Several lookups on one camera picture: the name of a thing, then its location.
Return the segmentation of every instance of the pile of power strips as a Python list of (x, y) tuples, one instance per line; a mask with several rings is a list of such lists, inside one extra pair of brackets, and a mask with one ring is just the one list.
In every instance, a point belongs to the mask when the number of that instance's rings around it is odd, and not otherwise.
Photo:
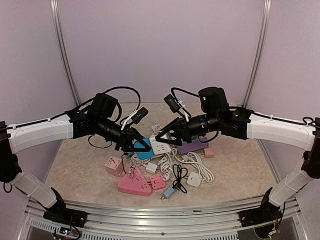
[[(206, 158), (214, 156), (214, 152), (209, 148), (209, 144), (204, 143), (207, 140), (206, 137), (200, 139), (195, 137), (191, 143), (184, 142), (182, 146), (176, 147), (156, 141), (156, 135), (162, 129), (159, 124), (153, 125), (151, 128), (153, 131), (152, 135), (149, 138), (143, 139), (151, 147), (149, 152), (124, 154), (130, 157), (130, 167), (127, 171), (125, 170), (123, 160), (120, 158), (111, 156), (105, 163), (108, 173), (113, 176), (120, 177), (122, 172), (125, 172), (125, 176), (118, 183), (119, 192), (148, 197), (152, 194), (153, 190), (164, 189), (167, 185), (166, 182), (172, 176), (177, 177), (177, 174), (174, 173), (173, 161), (176, 161), (177, 164), (191, 165), (197, 170), (185, 176), (187, 177), (186, 183), (190, 187), (197, 188), (201, 185), (201, 182), (212, 183), (214, 181), (214, 174), (203, 165), (202, 158), (194, 152), (203, 149)], [(166, 139), (171, 138), (169, 133), (163, 137)], [(136, 148), (142, 147), (139, 142), (136, 142), (134, 146)], [(156, 159), (158, 159), (157, 164), (151, 162)], [(139, 166), (145, 167), (145, 171), (153, 174), (153, 176), (149, 180), (146, 180)], [(161, 199), (168, 199), (173, 193), (175, 193), (175, 187), (170, 186), (161, 195)]]

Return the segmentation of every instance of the white wall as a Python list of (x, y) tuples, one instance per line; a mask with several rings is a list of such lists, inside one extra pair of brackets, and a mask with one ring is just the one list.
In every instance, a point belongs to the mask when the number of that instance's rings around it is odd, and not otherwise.
[[(272, 0), (270, 22), (257, 82), (249, 107), (301, 120), (320, 117), (320, 1)], [(265, 143), (281, 178), (302, 165), (303, 151)], [(312, 240), (320, 236), (320, 180), (297, 201)]]
[[(59, 1), (82, 101), (117, 85), (137, 88), (144, 102), (163, 102), (171, 87), (219, 86), (242, 103), (263, 8), (264, 0)], [(115, 97), (136, 101), (123, 90)]]
[[(73, 107), (46, 0), (0, 2), (0, 121), (23, 123)], [(43, 180), (59, 142), (18, 154), (19, 164)], [(28, 198), (0, 190), (2, 240), (15, 239)]]

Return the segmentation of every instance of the robotic arm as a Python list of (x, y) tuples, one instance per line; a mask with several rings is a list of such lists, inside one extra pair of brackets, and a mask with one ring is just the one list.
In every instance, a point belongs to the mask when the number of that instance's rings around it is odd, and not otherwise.
[[(320, 118), (303, 121), (264, 115), (244, 107), (229, 107), (222, 88), (208, 87), (199, 91), (201, 109), (205, 113), (195, 117), (176, 118), (165, 126), (156, 140), (181, 146), (191, 143), (192, 137), (218, 131), (237, 139), (261, 139), (284, 143), (304, 149), (304, 163), (289, 173), (275, 188), (264, 195), (259, 208), (240, 213), (243, 227), (273, 221), (281, 216), (280, 206), (313, 179), (320, 178)], [(182, 105), (171, 94), (164, 98), (170, 109), (178, 112)], [(172, 139), (162, 138), (170, 133)]]
[[(0, 122), (0, 181), (10, 183), (11, 188), (15, 186), (40, 203), (48, 210), (44, 218), (69, 223), (72, 217), (75, 226), (83, 227), (87, 214), (67, 209), (64, 200), (55, 189), (46, 187), (19, 166), (16, 154), (55, 140), (77, 139), (93, 134), (116, 143), (117, 151), (120, 148), (124, 152), (150, 151), (150, 147), (143, 141), (144, 137), (135, 128), (126, 125), (128, 121), (121, 126), (108, 119), (113, 115), (116, 106), (120, 111), (121, 107), (116, 98), (98, 93), (91, 105), (83, 109), (74, 108), (56, 117), (18, 125)], [(148, 111), (143, 107), (131, 114), (130, 119), (132, 123), (138, 124), (147, 114)], [(140, 142), (143, 147), (134, 147), (134, 141)]]

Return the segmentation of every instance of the purple power strip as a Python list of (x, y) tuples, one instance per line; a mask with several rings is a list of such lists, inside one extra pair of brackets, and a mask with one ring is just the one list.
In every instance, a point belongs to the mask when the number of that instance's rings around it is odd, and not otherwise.
[[(200, 139), (202, 142), (208, 140), (206, 137), (200, 137)], [(207, 143), (202, 143), (202, 142), (200, 142), (198, 138), (193, 140), (191, 143), (184, 142), (182, 144), (182, 146), (178, 146), (178, 153), (179, 154), (186, 154), (189, 152), (194, 152), (196, 150), (205, 149), (205, 148), (209, 147), (208, 142)]]

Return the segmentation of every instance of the beige tabletop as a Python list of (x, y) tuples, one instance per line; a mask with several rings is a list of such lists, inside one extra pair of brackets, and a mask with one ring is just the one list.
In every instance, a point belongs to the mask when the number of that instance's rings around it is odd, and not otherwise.
[[(135, 109), (134, 103), (123, 103), (123, 116)], [(151, 126), (160, 124), (163, 127), (177, 117), (165, 103), (143, 103), (149, 114), (138, 124), (133, 125), (148, 138), (152, 134)], [(188, 110), (193, 116), (203, 114), (198, 103), (188, 103)], [(104, 139), (94, 136), (91, 141), (98, 146), (105, 146)], [(105, 163), (110, 156), (121, 158), (122, 151), (114, 150), (115, 144), (107, 149), (98, 149), (88, 144), (88, 137), (64, 140), (53, 161), (46, 179), (46, 185), (55, 188), (65, 200), (131, 207), (161, 206), (196, 206), (216, 202), (232, 201), (263, 195), (267, 189), (276, 184), (269, 166), (257, 142), (252, 139), (240, 140), (219, 135), (209, 143), (214, 157), (202, 158), (203, 164), (214, 174), (212, 183), (202, 182), (198, 188), (187, 186), (186, 179), (182, 184), (187, 194), (179, 191), (169, 199), (161, 200), (165, 189), (152, 191), (149, 197), (118, 192), (118, 182), (124, 176), (115, 177), (106, 171)], [(129, 158), (125, 158), (128, 168)], [(159, 158), (152, 160), (157, 164)], [(191, 172), (197, 172), (192, 166)], [(142, 174), (149, 180), (151, 174), (140, 167)]]

